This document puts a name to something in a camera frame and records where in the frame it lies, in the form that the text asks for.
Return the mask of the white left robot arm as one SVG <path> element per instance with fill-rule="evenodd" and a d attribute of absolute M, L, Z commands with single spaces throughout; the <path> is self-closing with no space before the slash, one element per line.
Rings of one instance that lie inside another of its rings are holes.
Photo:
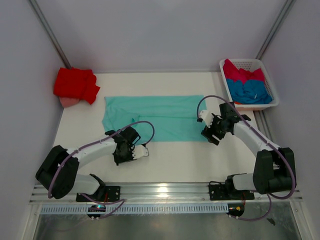
<path fill-rule="evenodd" d="M 79 194 L 86 201 L 101 202 L 107 193 L 106 184 L 95 174 L 83 175 L 78 170 L 106 156 L 112 156 L 116 165 L 147 157 L 145 144 L 136 145 L 140 135 L 131 126 L 124 130 L 110 130 L 94 142 L 81 147 L 54 146 L 35 174 L 36 180 L 61 199 L 68 194 Z"/>

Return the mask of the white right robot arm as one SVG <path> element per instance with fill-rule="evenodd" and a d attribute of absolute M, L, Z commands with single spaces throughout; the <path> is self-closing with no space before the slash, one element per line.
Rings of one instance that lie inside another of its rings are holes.
<path fill-rule="evenodd" d="M 252 126 L 247 115 L 239 114 L 233 102 L 222 103 L 219 109 L 219 115 L 208 110 L 198 113 L 198 122 L 205 123 L 201 135 L 217 146 L 226 134 L 231 134 L 240 139 L 255 156 L 252 173 L 238 173 L 226 178 L 225 195 L 235 199 L 245 192 L 274 196 L 275 193 L 287 191 L 290 197 L 297 186 L 293 151 L 267 139 Z"/>

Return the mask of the teal t shirt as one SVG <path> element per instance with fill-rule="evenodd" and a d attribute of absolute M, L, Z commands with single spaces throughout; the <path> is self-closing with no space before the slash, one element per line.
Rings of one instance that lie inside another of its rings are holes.
<path fill-rule="evenodd" d="M 106 96 L 102 119 L 104 130 L 117 131 L 131 125 L 140 135 L 139 143 L 205 142 L 205 124 L 196 111 L 207 108 L 201 95 Z"/>

